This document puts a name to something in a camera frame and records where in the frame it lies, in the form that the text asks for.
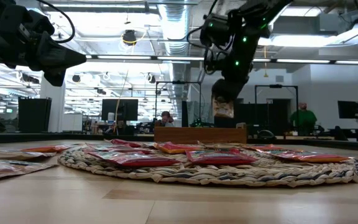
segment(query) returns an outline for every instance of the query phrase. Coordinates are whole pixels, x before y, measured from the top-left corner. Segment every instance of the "person sitting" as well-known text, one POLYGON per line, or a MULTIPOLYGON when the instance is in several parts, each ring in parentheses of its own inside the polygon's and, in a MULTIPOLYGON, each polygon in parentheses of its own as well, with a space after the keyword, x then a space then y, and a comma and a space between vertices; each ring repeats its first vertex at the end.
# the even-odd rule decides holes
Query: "person sitting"
POLYGON ((290 122, 293 124, 295 121, 295 126, 298 127, 298 134, 300 136, 308 136, 314 130, 314 125, 316 124, 317 118, 314 113, 308 110, 308 105, 306 103, 299 103, 299 110, 294 112, 291 115, 290 122))
POLYGON ((171 114, 168 111, 164 111, 161 113, 161 120, 160 121, 156 121, 155 125, 156 126, 161 126, 161 127, 175 127, 173 125, 173 118, 171 117, 171 114))

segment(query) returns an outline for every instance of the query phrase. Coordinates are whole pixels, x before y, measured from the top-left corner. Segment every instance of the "computer monitor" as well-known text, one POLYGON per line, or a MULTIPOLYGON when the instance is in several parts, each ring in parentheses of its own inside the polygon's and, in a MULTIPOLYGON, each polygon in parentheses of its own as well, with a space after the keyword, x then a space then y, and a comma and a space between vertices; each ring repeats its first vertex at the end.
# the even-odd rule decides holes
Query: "computer monitor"
POLYGON ((339 118, 358 119, 358 102, 338 101, 339 118))
MULTIPOLYGON (((110 112, 116 113, 117 108, 116 99, 104 99, 102 101, 102 120, 108 120, 108 114, 110 112)), ((139 105, 138 100, 119 100, 119 106, 117 111, 117 120, 119 121, 137 121, 137 107, 139 105)))

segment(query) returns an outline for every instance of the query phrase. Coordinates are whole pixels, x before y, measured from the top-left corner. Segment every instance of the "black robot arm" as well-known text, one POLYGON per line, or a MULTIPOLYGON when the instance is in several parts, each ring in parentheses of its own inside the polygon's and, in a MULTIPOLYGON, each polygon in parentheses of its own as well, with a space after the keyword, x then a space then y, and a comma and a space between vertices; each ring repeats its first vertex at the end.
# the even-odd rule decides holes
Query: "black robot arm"
POLYGON ((14 0, 0 0, 0 63, 44 71, 53 86, 61 86, 65 71, 86 62, 86 56, 57 44, 48 18, 14 0))
POLYGON ((200 41, 207 48, 204 69, 207 74, 220 70, 212 94, 219 101, 233 101, 248 82, 252 61, 261 37, 269 37, 268 24, 275 20, 292 0, 247 1, 227 16, 205 16, 200 41), (209 48, 215 45, 215 55, 209 48))

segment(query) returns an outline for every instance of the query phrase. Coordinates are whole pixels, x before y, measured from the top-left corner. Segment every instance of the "wooden crate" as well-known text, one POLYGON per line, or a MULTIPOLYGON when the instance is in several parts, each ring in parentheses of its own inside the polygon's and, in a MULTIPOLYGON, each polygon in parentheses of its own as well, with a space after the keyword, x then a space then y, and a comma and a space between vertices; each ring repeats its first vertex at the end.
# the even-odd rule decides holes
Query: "wooden crate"
POLYGON ((242 128, 168 128, 155 127, 155 142, 173 142, 178 144, 202 143, 247 143, 247 131, 242 128))

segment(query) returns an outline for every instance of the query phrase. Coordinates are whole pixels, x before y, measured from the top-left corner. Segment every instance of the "woven rug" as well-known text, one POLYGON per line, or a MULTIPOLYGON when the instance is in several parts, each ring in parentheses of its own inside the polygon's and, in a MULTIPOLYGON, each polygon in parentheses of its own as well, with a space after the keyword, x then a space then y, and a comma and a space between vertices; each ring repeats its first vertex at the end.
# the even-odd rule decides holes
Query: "woven rug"
POLYGON ((194 166, 184 154, 164 154, 154 150, 156 156, 174 158, 180 164, 169 167, 122 167, 85 154, 83 149, 68 150, 58 158, 59 163, 94 174, 128 179, 152 179, 154 182, 183 182, 187 184, 221 184, 265 187, 287 185, 319 185, 358 183, 358 160, 340 163, 289 162, 255 151, 242 149, 244 154, 257 158, 250 165, 194 166))

